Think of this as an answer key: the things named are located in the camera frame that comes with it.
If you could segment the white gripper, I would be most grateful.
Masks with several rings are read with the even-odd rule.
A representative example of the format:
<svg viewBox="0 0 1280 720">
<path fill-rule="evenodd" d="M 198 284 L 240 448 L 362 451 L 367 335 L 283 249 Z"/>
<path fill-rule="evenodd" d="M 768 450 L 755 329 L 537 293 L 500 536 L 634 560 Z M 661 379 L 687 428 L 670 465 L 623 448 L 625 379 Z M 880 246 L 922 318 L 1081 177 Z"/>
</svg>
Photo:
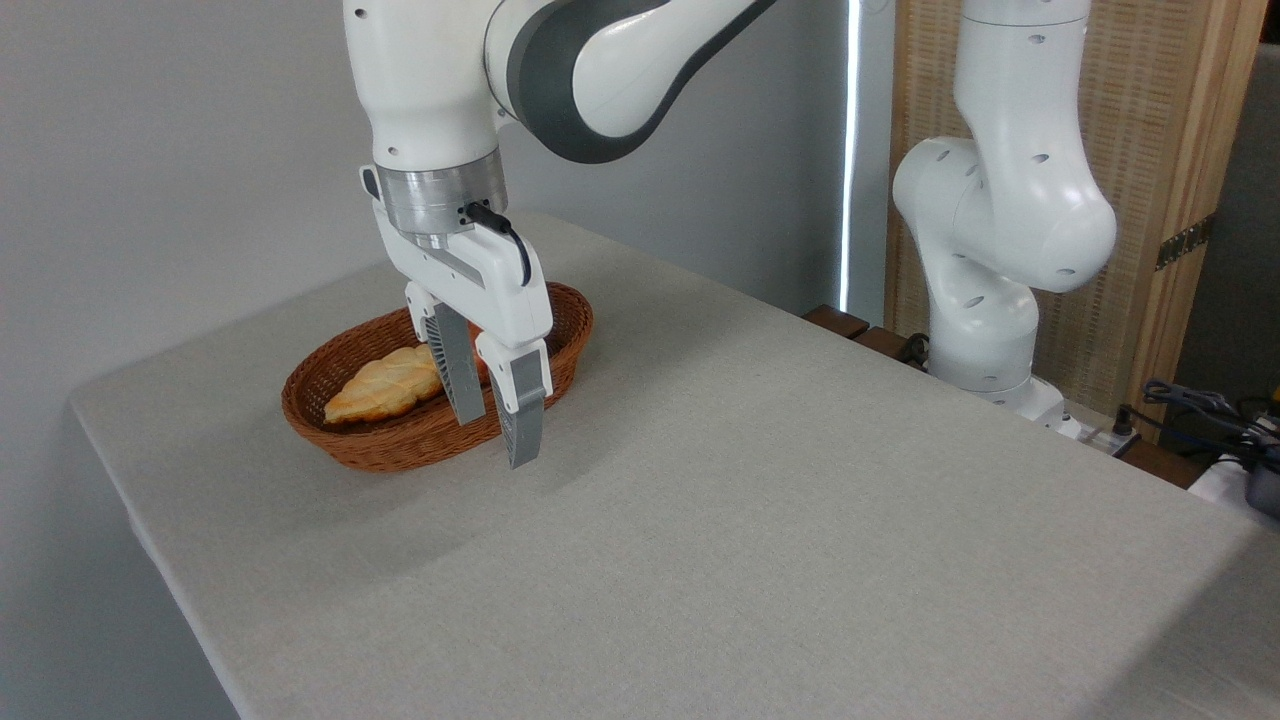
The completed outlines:
<svg viewBox="0 0 1280 720">
<path fill-rule="evenodd" d="M 485 415 L 468 322 L 485 363 L 509 466 L 540 454 L 545 401 L 553 395 L 545 338 L 550 300 L 536 252 L 475 223 L 447 234 L 411 234 L 393 227 L 384 202 L 374 217 L 404 288 L 413 331 L 428 345 L 461 425 Z"/>
</svg>

